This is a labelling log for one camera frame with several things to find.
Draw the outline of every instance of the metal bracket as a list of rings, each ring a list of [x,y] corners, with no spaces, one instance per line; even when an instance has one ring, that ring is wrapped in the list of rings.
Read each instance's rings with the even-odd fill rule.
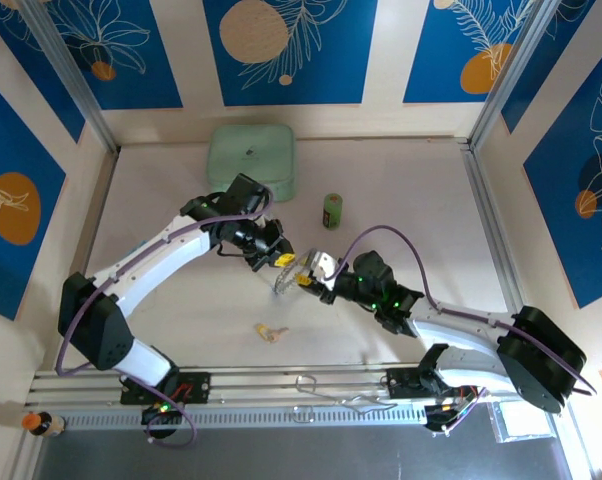
[[[187,404],[206,404],[210,395],[210,373],[181,372],[177,376],[174,400]],[[142,387],[127,388],[121,393],[121,405],[152,405],[156,397]]]
[[[436,373],[437,360],[448,348],[434,344],[416,368],[389,368],[386,370],[391,399],[456,397],[460,390],[445,384]]]

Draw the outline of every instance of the white table surface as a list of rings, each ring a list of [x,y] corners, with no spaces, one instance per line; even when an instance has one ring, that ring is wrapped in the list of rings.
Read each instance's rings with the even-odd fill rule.
[[[298,142],[296,197],[273,213],[298,253],[310,247],[335,257],[365,228],[390,224],[416,244],[440,300],[504,311],[485,234],[454,141],[323,140]],[[189,199],[209,193],[207,145],[124,148],[118,161],[88,274],[116,263],[153,237]],[[342,223],[321,223],[325,194],[344,199]],[[411,253],[390,232],[375,232],[357,253],[376,249],[395,278],[415,290]],[[328,365],[418,361],[418,341],[383,330],[370,313],[337,300],[326,306],[294,288],[275,296],[279,273],[252,273],[242,259],[214,253],[183,267],[151,292],[129,318],[141,340],[182,366]],[[267,344],[257,323],[288,327]],[[82,361],[70,351],[68,365]]]

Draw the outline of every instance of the small item on floor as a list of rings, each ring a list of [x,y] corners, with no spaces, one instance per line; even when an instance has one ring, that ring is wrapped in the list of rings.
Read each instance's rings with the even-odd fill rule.
[[[65,420],[48,412],[28,413],[21,426],[37,437],[56,437],[65,430]]]
[[[337,193],[328,193],[323,199],[323,226],[334,230],[341,224],[343,198]]]
[[[268,343],[278,342],[279,338],[281,338],[281,335],[290,330],[288,327],[279,328],[278,330],[272,330],[267,325],[263,325],[262,323],[259,323],[256,326],[256,329],[259,336]]]

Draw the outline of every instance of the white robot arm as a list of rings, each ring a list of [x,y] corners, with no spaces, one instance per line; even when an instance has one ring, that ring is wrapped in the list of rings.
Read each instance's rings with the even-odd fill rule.
[[[278,220],[265,220],[267,207],[257,211],[271,193],[239,175],[225,193],[189,201],[153,239],[117,264],[92,278],[80,273],[63,285],[59,333],[64,344],[57,373],[64,375],[68,343],[99,370],[114,369],[150,387],[171,388],[166,382],[178,368],[158,350],[134,338],[126,319],[145,296],[186,263],[230,242],[253,271],[263,265],[285,266],[294,252]]]
[[[395,231],[386,226],[369,231],[376,228]],[[579,372],[585,354],[534,307],[511,315],[436,301],[427,280],[425,294],[398,284],[375,251],[359,255],[353,271],[325,252],[311,252],[305,265],[305,274],[296,277],[304,290],[326,304],[337,298],[356,302],[383,328],[415,337],[428,350],[420,369],[389,378],[391,394],[393,389],[406,395],[421,390],[436,396],[471,385],[516,392],[545,411],[559,413],[577,379],[583,380]]]

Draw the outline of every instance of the bottle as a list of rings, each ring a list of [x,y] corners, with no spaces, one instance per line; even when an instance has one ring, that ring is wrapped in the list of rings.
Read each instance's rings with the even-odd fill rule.
[[[35,436],[56,437],[65,429],[65,420],[48,412],[28,413],[21,426]]]
[[[328,193],[323,199],[323,226],[328,230],[334,230],[341,223],[341,210],[343,209],[343,198],[337,193]]]

